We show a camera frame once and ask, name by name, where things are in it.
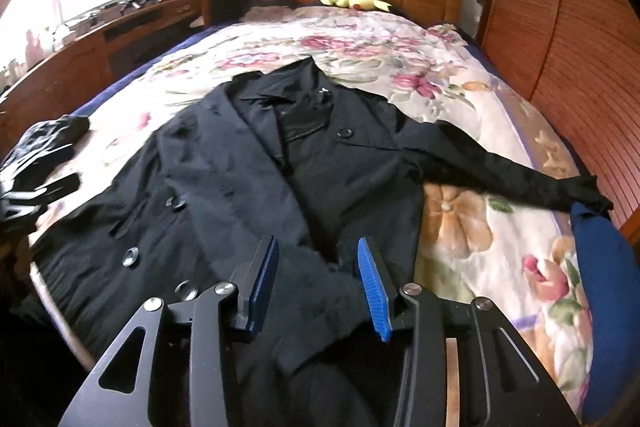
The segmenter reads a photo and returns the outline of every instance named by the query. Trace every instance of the bed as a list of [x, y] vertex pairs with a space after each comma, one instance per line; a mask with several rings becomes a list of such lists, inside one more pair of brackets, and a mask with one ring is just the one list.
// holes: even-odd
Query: bed
[[[50, 206], [31, 241], [107, 188], [150, 134], [182, 108], [238, 73], [267, 73], [309, 55], [333, 81], [382, 95], [417, 121], [450, 121], [485, 149], [555, 178], [578, 174], [540, 112], [483, 66], [478, 48], [457, 31], [460, 0], [386, 1], [406, 16], [319, 6], [254, 8], [242, 23], [209, 31], [103, 97], [90, 109], [91, 129], [76, 157], [52, 174], [79, 172], [81, 189]], [[415, 281], [444, 298], [492, 298], [579, 414], [593, 342], [568, 216], [455, 187], [425, 183], [423, 189]], [[31, 279], [67, 344], [90, 369], [94, 357], [35, 264]], [[448, 347], [454, 360], [455, 347]], [[450, 405], [458, 399], [456, 374], [452, 363]], [[448, 421], [457, 424], [455, 417]]]

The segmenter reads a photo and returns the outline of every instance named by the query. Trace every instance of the blue fabric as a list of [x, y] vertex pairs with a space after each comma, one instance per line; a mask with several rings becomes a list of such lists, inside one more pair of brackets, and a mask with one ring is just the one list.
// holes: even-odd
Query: blue fabric
[[571, 209], [582, 285], [593, 318], [593, 364], [582, 420], [595, 422], [640, 375], [640, 267], [611, 222]]
[[103, 92], [97, 94], [92, 100], [85, 103], [82, 107], [73, 111], [72, 114], [77, 116], [91, 116], [103, 103], [109, 100], [117, 92], [120, 92], [125, 87], [129, 86], [129, 84], [132, 83], [136, 78], [138, 78], [139, 76], [142, 76], [142, 74], [145, 74], [147, 70], [151, 68], [151, 66], [160, 62], [160, 60], [163, 57], [166, 57], [167, 55], [170, 55], [177, 51], [184, 50], [190, 46], [193, 46], [194, 44], [197, 44], [198, 42], [200, 42], [202, 39], [209, 37], [210, 35], [213, 35], [217, 31], [220, 31], [222, 28], [226, 28], [227, 26], [231, 26], [232, 24], [235, 24], [235, 23], [236, 21], [225, 22], [223, 24], [219, 24], [216, 26], [212, 26], [211, 28], [207, 28], [206, 30], [189, 37], [188, 39], [181, 42], [177, 46], [171, 48], [166, 53], [160, 55], [159, 57], [154, 58], [153, 60], [150, 60], [143, 66], [140, 66], [137, 70], [131, 71], [131, 73], [127, 74], [126, 76], [123, 76], [120, 80], [118, 80], [117, 82], [114, 82], [113, 84], [111, 84], [111, 86], [107, 87], [107, 89], [105, 89]]

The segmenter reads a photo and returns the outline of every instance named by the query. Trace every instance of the button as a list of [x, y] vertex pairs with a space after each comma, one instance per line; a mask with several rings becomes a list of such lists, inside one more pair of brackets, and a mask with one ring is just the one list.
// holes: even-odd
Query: button
[[175, 296], [181, 301], [191, 301], [198, 295], [198, 289], [187, 279], [175, 287]]
[[175, 212], [182, 210], [186, 205], [185, 201], [180, 198], [169, 198], [165, 204], [166, 206], [170, 206]]
[[132, 266], [138, 260], [139, 255], [140, 251], [137, 247], [129, 248], [129, 250], [125, 252], [124, 257], [122, 258], [122, 265], [126, 266], [127, 268], [129, 266]]

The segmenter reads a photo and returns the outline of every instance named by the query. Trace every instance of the black jacket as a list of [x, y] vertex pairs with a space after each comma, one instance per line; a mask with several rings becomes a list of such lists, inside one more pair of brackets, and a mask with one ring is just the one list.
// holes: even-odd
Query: black jacket
[[[261, 389], [265, 364], [287, 379], [369, 320], [358, 238], [371, 235], [411, 277], [423, 180], [558, 210], [574, 198], [606, 203], [590, 178], [558, 181], [489, 154], [449, 123], [417, 123], [380, 96], [332, 84], [308, 58], [240, 74], [181, 111], [110, 188], [53, 225], [34, 257], [99, 357], [145, 299], [175, 302], [184, 280], [202, 292], [251, 259], [263, 234], [275, 235], [280, 266], [265, 328], [237, 359], [247, 388]], [[124, 267], [132, 247], [139, 259]], [[309, 371], [318, 370], [307, 365], [291, 381], [317, 385]], [[328, 375], [345, 378], [341, 369]]]

